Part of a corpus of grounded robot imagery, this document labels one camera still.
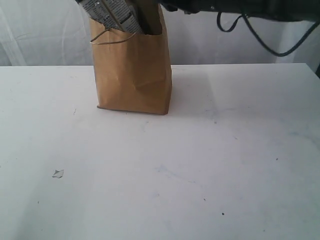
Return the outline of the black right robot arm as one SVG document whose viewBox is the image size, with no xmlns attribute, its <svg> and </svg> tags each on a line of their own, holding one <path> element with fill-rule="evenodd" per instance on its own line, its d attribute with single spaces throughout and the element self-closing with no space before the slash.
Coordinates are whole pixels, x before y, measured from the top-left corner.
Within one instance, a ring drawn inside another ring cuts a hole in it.
<svg viewBox="0 0 320 240">
<path fill-rule="evenodd" d="M 182 10 L 188 14 L 245 14 L 279 22 L 320 20 L 318 0 L 159 0 L 158 3 L 171 12 Z"/>
</svg>

